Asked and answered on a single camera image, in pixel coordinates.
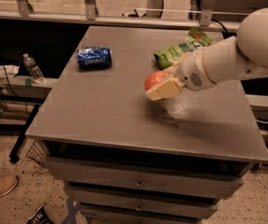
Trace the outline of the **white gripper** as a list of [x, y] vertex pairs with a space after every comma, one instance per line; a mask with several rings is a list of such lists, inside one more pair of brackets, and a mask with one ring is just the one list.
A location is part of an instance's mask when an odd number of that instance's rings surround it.
[[163, 69], [164, 73], [172, 74], [174, 77], [167, 77], [146, 91], [146, 96], [151, 101], [158, 101], [179, 95], [185, 87], [191, 91], [202, 91], [216, 85], [207, 75], [203, 62], [203, 49], [198, 49], [184, 56], [177, 64]]

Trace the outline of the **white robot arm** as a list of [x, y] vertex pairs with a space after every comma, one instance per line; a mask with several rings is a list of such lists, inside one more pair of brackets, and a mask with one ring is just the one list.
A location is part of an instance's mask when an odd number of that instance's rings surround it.
[[185, 54], [179, 62], [149, 75], [151, 101], [178, 96], [183, 89], [202, 91], [226, 80], [268, 77], [268, 7], [248, 15], [237, 34]]

